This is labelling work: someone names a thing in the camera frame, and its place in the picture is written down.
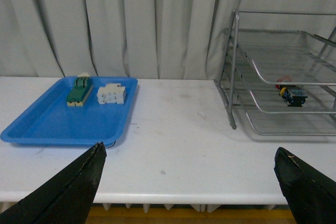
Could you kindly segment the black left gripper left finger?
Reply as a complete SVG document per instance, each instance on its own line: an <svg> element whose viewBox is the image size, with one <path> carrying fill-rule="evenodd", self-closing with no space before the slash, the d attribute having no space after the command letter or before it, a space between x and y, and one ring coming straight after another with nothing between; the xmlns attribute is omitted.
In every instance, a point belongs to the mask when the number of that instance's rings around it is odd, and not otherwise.
<svg viewBox="0 0 336 224"><path fill-rule="evenodd" d="M85 223L100 184L106 156L104 144L96 143L1 213L1 223Z"/></svg>

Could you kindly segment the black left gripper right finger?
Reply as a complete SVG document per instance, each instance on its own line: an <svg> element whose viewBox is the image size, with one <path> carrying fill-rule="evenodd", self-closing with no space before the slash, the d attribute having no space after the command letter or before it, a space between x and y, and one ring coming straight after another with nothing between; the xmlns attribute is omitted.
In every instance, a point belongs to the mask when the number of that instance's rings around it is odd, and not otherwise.
<svg viewBox="0 0 336 224"><path fill-rule="evenodd" d="M283 147L274 171L296 223L335 223L335 181Z"/></svg>

